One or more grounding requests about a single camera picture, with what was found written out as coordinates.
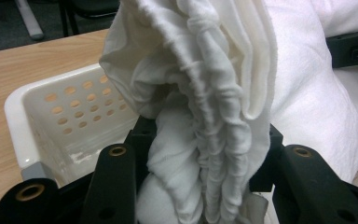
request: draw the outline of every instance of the white fabric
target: white fabric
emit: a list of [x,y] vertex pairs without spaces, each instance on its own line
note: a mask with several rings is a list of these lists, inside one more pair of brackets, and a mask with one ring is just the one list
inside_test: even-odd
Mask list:
[[[157,119],[141,223],[197,223],[201,214],[262,223],[266,202],[246,183],[266,155],[270,121],[285,145],[312,147],[353,179],[358,85],[348,73],[358,70],[336,71],[338,79],[324,39],[358,31],[358,1],[265,2],[268,12],[251,0],[122,1],[101,66],[134,110]],[[278,46],[272,119],[268,14]]]
[[157,119],[142,223],[262,220],[266,202],[246,184],[269,149],[274,36],[262,2],[122,1],[101,66],[133,109]]
[[[272,123],[285,145],[318,150],[351,183],[358,170],[358,66],[333,71],[324,39],[358,31],[358,1],[265,2],[278,46]],[[278,223],[272,203],[265,222]]]

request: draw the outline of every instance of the table surface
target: table surface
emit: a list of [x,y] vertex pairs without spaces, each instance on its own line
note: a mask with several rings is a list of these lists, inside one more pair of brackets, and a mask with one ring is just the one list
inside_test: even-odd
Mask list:
[[0,51],[0,199],[21,182],[21,170],[4,112],[6,98],[17,88],[97,63],[107,31]]

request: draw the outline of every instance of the black chair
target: black chair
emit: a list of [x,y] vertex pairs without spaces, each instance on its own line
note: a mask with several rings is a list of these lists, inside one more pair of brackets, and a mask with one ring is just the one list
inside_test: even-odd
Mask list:
[[71,24],[73,35],[78,35],[75,15],[91,20],[114,17],[119,3],[118,0],[59,0],[63,35],[68,36],[66,16]]

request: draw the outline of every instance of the floor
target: floor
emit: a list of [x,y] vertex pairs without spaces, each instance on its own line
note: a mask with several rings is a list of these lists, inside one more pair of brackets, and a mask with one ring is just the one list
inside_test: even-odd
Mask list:
[[[30,8],[45,35],[44,39],[35,41],[29,36],[14,0],[0,0],[0,50],[63,38],[60,11],[56,1],[29,0]],[[112,19],[76,18],[81,34],[107,29]]]

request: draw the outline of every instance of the white plastic container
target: white plastic container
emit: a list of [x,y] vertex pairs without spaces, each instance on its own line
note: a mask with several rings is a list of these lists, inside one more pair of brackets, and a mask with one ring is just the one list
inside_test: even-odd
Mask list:
[[122,143],[138,119],[98,64],[13,91],[5,112],[22,171],[41,162],[60,186],[92,172],[99,152]]

